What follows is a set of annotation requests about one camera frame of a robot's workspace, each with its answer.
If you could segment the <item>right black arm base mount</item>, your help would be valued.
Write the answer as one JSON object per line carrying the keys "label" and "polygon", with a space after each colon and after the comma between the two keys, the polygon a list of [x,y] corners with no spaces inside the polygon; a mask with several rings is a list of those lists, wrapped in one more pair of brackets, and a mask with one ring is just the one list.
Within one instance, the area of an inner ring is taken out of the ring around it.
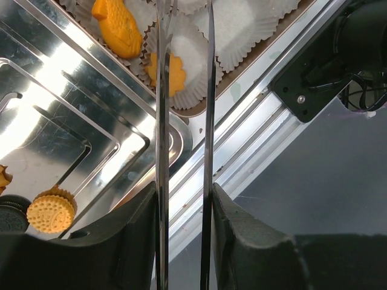
{"label": "right black arm base mount", "polygon": [[275,77],[271,89],[299,121],[308,123],[349,82],[361,88],[358,110],[376,111],[386,88],[366,103],[370,81],[361,73],[386,74],[386,1],[345,1]]}

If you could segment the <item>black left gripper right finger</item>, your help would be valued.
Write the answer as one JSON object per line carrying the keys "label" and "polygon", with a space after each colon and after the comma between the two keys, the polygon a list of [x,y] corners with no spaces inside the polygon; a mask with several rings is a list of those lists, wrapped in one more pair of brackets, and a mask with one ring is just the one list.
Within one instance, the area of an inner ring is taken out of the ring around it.
{"label": "black left gripper right finger", "polygon": [[218,289],[386,289],[386,236],[289,235],[213,185]]}

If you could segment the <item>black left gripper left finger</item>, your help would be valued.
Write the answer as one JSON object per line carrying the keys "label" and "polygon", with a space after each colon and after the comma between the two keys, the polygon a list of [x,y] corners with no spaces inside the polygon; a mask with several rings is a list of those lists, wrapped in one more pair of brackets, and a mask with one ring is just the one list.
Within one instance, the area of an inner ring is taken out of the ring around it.
{"label": "black left gripper left finger", "polygon": [[68,239],[1,235],[1,289],[149,289],[157,198],[151,182]]}

